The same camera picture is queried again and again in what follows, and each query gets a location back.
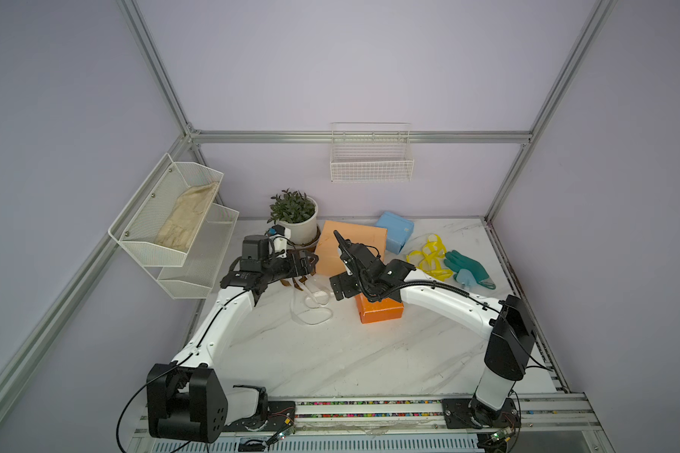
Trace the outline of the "orange gift box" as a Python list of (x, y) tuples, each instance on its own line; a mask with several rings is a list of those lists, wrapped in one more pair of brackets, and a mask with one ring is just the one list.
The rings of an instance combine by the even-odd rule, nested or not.
[(357, 294), (355, 302), (362, 324), (401, 319), (404, 312), (402, 303), (391, 298), (370, 302), (363, 294)]

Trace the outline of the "white ribbon bow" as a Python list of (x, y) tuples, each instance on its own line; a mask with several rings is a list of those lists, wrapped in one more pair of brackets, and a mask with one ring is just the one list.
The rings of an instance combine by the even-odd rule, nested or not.
[(334, 317), (330, 307), (334, 293), (326, 277), (307, 277), (305, 291), (293, 290), (290, 315), (295, 323), (305, 327), (317, 327)]

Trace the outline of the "light blue gift box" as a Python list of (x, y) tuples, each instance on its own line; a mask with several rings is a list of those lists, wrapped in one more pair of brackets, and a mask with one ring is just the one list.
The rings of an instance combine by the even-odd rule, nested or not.
[(386, 230), (386, 250), (394, 254), (402, 252), (415, 229), (413, 221), (390, 211), (385, 211), (375, 226)]

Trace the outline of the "yellow ribbon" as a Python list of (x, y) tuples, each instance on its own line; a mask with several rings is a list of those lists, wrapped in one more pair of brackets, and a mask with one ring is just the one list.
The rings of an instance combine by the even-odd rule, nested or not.
[(444, 264), (447, 248), (437, 234), (430, 234), (419, 250), (412, 250), (405, 256), (406, 262), (426, 275), (445, 281), (453, 276), (453, 270)]

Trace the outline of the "brown ribbon bow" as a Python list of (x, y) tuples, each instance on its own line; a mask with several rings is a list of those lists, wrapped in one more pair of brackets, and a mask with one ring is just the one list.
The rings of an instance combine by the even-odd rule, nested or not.
[(281, 279), (280, 283), (283, 287), (293, 288), (297, 291), (306, 290), (307, 277), (292, 277), (292, 279)]

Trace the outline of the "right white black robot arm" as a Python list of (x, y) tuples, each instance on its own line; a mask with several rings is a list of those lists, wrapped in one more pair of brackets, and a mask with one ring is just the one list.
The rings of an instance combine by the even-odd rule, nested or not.
[(479, 296), (431, 277), (402, 260), (385, 263), (363, 243), (337, 230), (338, 252), (346, 272), (330, 278), (338, 300), (362, 294), (368, 302), (392, 300), (440, 314), (487, 341), (485, 370), (473, 397), (473, 413), (498, 415), (517, 382), (526, 375), (536, 344), (536, 326), (517, 296)]

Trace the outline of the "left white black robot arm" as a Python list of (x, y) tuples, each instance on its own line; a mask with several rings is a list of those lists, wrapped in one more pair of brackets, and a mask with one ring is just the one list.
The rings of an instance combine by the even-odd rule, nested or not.
[(215, 305), (187, 345), (168, 364), (147, 375), (147, 424), (151, 437), (213, 443), (224, 428), (264, 428), (269, 419), (266, 389), (249, 384), (224, 388), (217, 375), (243, 320), (269, 285), (312, 275), (319, 262), (278, 235), (249, 235), (242, 254), (220, 281)]

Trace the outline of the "potted green plant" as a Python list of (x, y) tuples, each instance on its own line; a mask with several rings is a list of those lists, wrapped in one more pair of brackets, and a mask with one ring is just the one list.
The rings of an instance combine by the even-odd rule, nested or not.
[(295, 245), (311, 245), (317, 237), (318, 205), (305, 192), (285, 189), (270, 197), (268, 223), (290, 232)]

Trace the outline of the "beige cloth in shelf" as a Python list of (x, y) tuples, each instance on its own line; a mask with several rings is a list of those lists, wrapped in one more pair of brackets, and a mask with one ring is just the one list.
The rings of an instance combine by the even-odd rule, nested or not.
[(190, 187), (182, 193), (160, 228), (156, 245), (188, 253), (218, 188), (219, 183), (213, 182)]

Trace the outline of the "white two-tier mesh shelf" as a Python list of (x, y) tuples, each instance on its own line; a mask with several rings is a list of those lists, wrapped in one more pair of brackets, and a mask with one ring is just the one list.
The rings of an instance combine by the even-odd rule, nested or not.
[(223, 174), (164, 155), (108, 234), (173, 299), (215, 287), (238, 211), (218, 202)]

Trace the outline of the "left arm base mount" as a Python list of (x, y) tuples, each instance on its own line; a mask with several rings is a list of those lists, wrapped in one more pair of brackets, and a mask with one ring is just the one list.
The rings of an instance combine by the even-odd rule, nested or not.
[(216, 422), (223, 432), (270, 432), (294, 421), (297, 404), (293, 400), (270, 399), (266, 388), (234, 385), (226, 393), (227, 403), (217, 411)]

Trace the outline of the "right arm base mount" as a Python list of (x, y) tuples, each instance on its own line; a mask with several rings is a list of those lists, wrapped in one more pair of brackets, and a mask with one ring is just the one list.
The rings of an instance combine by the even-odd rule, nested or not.
[(444, 398), (442, 414), (449, 430), (481, 430), (482, 428), (517, 428), (519, 409), (506, 398), (499, 410), (494, 410), (476, 398)]

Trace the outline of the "aluminium frame rail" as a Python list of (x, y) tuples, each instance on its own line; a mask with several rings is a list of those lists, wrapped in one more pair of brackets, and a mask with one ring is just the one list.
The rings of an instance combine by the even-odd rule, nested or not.
[[(449, 430), (442, 414), (444, 398), (468, 396), (388, 396), (387, 398), (299, 398), (295, 419), (285, 420), (306, 433), (414, 432)], [(583, 394), (512, 394), (520, 430), (598, 430), (601, 423)], [(479, 432), (502, 430), (482, 428)], [(272, 434), (276, 431), (259, 432)]]

